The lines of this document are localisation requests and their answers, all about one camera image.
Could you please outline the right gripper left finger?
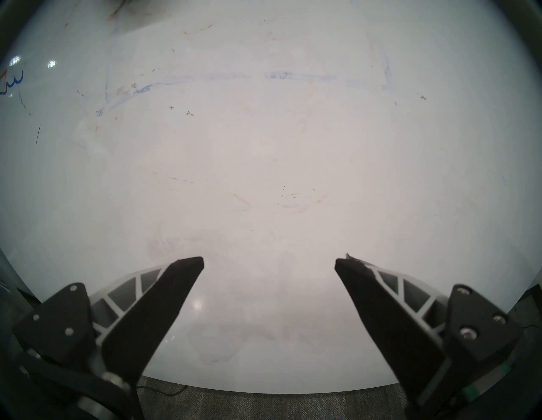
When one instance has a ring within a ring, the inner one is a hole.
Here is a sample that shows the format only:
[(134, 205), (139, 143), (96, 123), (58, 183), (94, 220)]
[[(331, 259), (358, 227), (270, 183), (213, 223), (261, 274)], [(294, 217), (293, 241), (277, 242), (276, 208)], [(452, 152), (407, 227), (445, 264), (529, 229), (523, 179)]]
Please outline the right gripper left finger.
[(76, 282), (32, 308), (12, 328), (12, 418), (144, 419), (138, 381), (203, 269), (185, 258), (93, 296)]

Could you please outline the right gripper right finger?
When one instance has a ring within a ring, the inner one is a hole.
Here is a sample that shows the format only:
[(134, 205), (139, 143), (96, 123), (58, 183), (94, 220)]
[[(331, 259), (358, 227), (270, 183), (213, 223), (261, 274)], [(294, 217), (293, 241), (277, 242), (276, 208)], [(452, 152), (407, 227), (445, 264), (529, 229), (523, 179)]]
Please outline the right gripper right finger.
[(405, 393), (408, 419), (459, 419), (510, 373), (524, 330), (471, 286), (444, 295), (349, 254), (335, 271)]

